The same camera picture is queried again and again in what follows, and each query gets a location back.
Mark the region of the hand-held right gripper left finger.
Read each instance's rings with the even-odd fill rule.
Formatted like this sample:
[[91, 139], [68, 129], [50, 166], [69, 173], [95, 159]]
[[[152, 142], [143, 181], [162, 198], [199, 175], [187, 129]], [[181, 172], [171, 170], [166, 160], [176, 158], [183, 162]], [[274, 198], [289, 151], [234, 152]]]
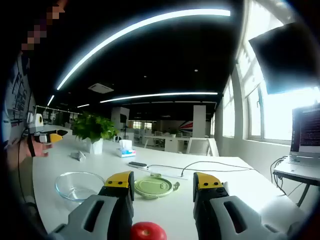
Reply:
[[129, 240], [134, 216], [134, 172], [110, 176], [97, 195], [91, 195], [68, 215], [50, 240]]

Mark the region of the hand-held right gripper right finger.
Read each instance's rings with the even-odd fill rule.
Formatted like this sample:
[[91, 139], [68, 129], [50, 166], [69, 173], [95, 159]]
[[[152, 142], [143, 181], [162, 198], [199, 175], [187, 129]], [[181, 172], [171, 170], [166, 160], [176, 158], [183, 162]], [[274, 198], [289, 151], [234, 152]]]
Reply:
[[230, 196], [212, 175], [193, 174], [193, 218], [200, 240], [286, 240], [286, 234], [262, 224], [261, 216]]

